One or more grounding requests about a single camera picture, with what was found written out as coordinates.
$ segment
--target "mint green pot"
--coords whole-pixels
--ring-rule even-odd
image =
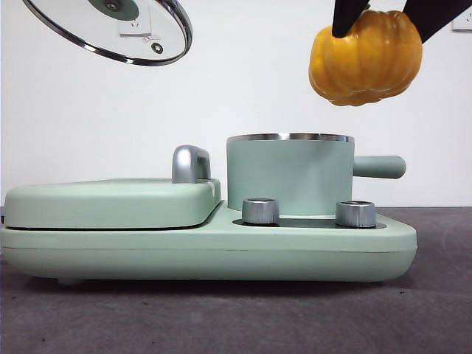
[[[273,198],[281,215],[333,215],[352,199],[353,176],[400,178],[399,156],[354,157],[354,138],[320,133],[269,133],[227,140],[228,206]]]

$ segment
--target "griddle lid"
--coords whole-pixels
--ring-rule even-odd
[[[91,52],[160,66],[183,57],[192,25],[176,0],[24,0],[49,28]]]

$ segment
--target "silver knob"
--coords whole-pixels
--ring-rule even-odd
[[[336,223],[356,228],[377,225],[375,204],[369,201],[339,201],[336,203]]]
[[[243,200],[244,223],[279,223],[279,202],[268,198]]]

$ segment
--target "yellow pumpkin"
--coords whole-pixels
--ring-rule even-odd
[[[343,38],[322,29],[313,42],[309,78],[335,105],[363,105],[405,91],[421,64],[421,37],[400,11],[363,11]]]

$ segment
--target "white wall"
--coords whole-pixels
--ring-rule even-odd
[[[308,83],[314,35],[334,1],[182,0],[189,54],[160,68],[102,58],[56,35],[20,0],[2,5],[2,198],[22,184],[169,177],[173,149],[206,148],[226,185],[228,136],[342,133],[357,154],[398,154],[397,181],[356,178],[382,206],[472,205],[472,35],[447,27],[398,97],[336,107]],[[371,1],[403,8],[404,1]]]

